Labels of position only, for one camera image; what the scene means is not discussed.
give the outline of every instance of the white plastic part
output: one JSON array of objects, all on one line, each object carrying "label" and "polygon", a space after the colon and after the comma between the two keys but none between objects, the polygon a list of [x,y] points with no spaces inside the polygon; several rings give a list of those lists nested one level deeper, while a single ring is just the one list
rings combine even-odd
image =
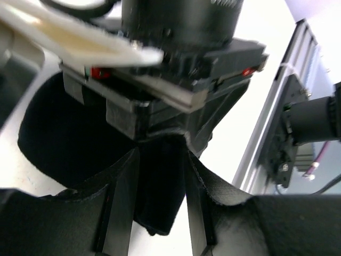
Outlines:
[{"label": "white plastic part", "polygon": [[163,59],[159,49],[136,47],[126,38],[27,0],[0,0],[0,19],[68,63],[140,67],[159,64]]}]

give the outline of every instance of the red light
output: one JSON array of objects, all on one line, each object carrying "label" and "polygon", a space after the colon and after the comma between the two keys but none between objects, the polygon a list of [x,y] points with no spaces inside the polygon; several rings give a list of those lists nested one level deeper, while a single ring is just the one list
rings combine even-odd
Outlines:
[{"label": "red light", "polygon": [[241,73],[243,76],[250,76],[252,75],[254,72],[256,71],[256,69],[253,68],[246,68],[243,70],[243,72]]},{"label": "red light", "polygon": [[110,69],[108,68],[91,68],[90,76],[95,79],[105,79],[111,76]]}]

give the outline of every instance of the tabletop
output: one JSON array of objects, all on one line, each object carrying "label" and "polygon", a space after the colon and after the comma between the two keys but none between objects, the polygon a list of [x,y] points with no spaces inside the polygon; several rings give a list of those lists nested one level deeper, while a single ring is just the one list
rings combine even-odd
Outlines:
[{"label": "tabletop", "polygon": [[[119,11],[120,6],[112,15],[118,16]],[[236,174],[294,29],[294,19],[284,0],[244,0],[235,37],[266,45],[269,59],[265,69],[251,79],[245,95],[216,127],[213,139],[201,156],[206,167],[228,182],[232,182]],[[30,99],[58,70],[58,59],[46,52],[42,71],[0,131],[0,187],[15,187],[36,196],[55,195],[64,189],[39,172],[17,146],[19,126]],[[185,200],[169,236],[150,237],[134,223],[129,247],[129,256],[177,254],[192,255]]]}]

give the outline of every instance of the black fabric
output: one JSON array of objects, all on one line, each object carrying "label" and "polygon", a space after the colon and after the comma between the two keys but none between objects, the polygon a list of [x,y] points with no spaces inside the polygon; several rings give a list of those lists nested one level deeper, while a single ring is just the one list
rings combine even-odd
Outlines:
[{"label": "black fabric", "polygon": [[[136,144],[106,123],[105,105],[85,107],[67,95],[58,73],[29,104],[18,146],[40,171],[72,188]],[[161,138],[137,146],[141,159],[134,220],[151,235],[168,235],[185,194],[184,142]]]}]

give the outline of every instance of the purple wire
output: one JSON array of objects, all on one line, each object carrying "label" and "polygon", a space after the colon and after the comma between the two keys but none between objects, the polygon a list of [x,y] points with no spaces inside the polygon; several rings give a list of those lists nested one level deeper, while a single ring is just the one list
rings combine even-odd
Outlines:
[{"label": "purple wire", "polygon": [[[324,155],[325,152],[327,151],[327,148],[328,148],[329,144],[330,144],[330,141],[326,141],[326,142],[323,144],[323,146],[322,146],[322,148],[321,148],[319,154],[317,155],[317,157],[315,158],[315,160],[313,161],[313,163],[320,163],[320,161],[321,161],[323,155]],[[313,163],[312,163],[312,165],[310,166],[310,168],[304,173],[303,176],[309,176],[309,175],[311,175],[311,174],[316,170],[316,167],[313,165]]]}]

